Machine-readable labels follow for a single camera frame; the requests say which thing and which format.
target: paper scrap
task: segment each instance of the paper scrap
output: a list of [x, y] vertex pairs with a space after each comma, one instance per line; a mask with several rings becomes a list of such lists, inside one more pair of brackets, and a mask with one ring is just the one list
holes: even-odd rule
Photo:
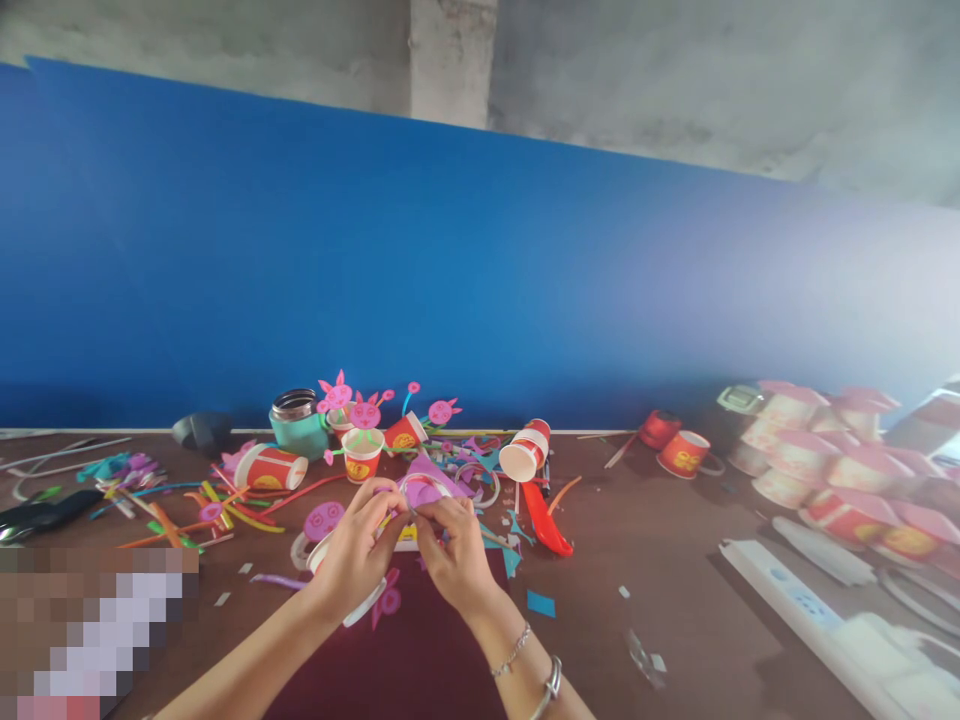
[[520, 553], [516, 550], [507, 550], [503, 548], [503, 564], [507, 566], [507, 577], [517, 576], [517, 566], [520, 565]]
[[553, 598], [540, 595], [539, 593], [533, 592], [533, 590], [527, 590], [527, 607], [533, 610], [533, 612], [546, 615], [547, 617], [555, 618], [557, 616], [556, 603], [553, 601]]

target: stack of paper cups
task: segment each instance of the stack of paper cups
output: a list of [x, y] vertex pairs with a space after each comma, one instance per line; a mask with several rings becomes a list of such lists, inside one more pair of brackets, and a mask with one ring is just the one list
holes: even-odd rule
[[511, 480], [529, 482], [550, 452], [550, 426], [536, 418], [500, 451], [500, 466]]

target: black object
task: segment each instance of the black object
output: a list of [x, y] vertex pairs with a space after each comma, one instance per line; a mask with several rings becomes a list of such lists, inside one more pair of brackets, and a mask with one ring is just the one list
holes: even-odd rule
[[226, 413], [194, 413], [177, 420], [173, 439], [187, 450], [197, 450], [211, 460], [219, 460], [232, 429], [233, 421]]
[[53, 530], [101, 500], [103, 493], [99, 490], [81, 490], [58, 503], [18, 505], [0, 513], [0, 541], [9, 543], [35, 532]]

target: silver bangle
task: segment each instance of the silver bangle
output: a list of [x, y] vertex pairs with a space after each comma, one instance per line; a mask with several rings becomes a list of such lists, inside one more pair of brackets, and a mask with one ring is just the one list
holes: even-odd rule
[[510, 653], [510, 657], [507, 658], [507, 661], [503, 663], [500, 667], [491, 670], [490, 674], [494, 677], [500, 677], [501, 675], [508, 675], [512, 672], [510, 669], [510, 663], [517, 659], [517, 655], [520, 654], [520, 651], [523, 650], [523, 646], [527, 644], [527, 640], [530, 639], [530, 623], [527, 623], [523, 628], [523, 633], [520, 635], [520, 639], [517, 640], [517, 644], [513, 647], [513, 652]]
[[540, 701], [537, 709], [533, 711], [533, 715], [530, 716], [530, 720], [540, 720], [543, 716], [543, 711], [547, 709], [547, 705], [556, 700], [560, 694], [560, 681], [563, 680], [563, 665], [560, 664], [560, 658], [556, 655], [554, 655], [551, 660], [553, 660], [553, 671], [550, 673], [550, 679], [547, 680], [547, 691], [543, 694], [543, 700]]

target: person's right hand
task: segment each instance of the person's right hand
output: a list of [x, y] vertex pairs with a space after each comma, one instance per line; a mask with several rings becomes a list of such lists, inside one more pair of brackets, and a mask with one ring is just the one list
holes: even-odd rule
[[[430, 521], [445, 528], [450, 542], [441, 547]], [[469, 498], [441, 498], [417, 507], [417, 544], [427, 572], [443, 598], [468, 620], [502, 593], [493, 579]]]

